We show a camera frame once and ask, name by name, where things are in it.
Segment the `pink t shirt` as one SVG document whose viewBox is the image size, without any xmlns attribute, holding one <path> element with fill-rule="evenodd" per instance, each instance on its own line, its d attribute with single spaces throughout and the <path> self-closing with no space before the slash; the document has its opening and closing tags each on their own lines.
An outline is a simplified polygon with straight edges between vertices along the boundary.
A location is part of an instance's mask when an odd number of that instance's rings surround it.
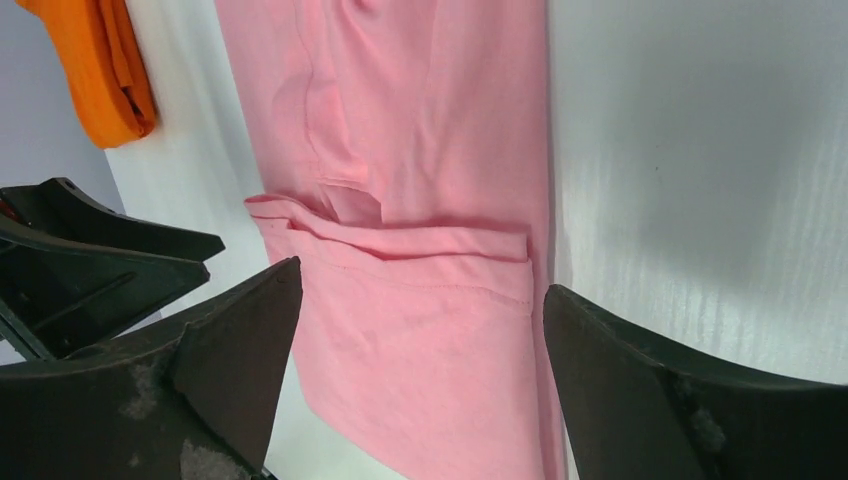
<svg viewBox="0 0 848 480">
<path fill-rule="evenodd" d="M 308 407 L 410 479 L 563 479 L 543 1 L 220 1 Z"/>
</svg>

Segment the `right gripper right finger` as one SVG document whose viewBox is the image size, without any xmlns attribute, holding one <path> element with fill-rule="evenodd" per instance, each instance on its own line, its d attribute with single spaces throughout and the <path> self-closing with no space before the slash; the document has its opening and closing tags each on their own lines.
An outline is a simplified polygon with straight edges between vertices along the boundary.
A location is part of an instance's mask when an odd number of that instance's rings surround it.
<svg viewBox="0 0 848 480">
<path fill-rule="evenodd" d="M 847 389 L 732 363 L 561 285 L 544 335 L 583 479 L 843 479 Z"/>
</svg>

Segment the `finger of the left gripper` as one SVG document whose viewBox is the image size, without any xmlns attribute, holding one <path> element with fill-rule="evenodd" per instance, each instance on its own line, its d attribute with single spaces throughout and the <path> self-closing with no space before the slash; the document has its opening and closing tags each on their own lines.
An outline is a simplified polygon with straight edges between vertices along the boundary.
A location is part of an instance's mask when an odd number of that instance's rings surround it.
<svg viewBox="0 0 848 480">
<path fill-rule="evenodd" d="M 213 234 L 117 213 L 70 179 L 1 189 L 1 212 L 34 230 L 70 241 L 204 262 L 225 250 Z"/>
<path fill-rule="evenodd" d="M 25 359 L 112 338 L 206 283 L 208 233 L 132 221 L 100 245 L 1 222 L 1 337 Z"/>
</svg>

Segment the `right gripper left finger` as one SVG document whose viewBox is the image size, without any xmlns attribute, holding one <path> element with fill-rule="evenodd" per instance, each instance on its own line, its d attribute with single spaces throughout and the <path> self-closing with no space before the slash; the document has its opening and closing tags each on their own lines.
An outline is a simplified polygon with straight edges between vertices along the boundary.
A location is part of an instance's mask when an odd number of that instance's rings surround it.
<svg viewBox="0 0 848 480">
<path fill-rule="evenodd" d="M 5 479 L 263 479 L 303 297 L 282 260 L 62 360 L 1 369 Z"/>
</svg>

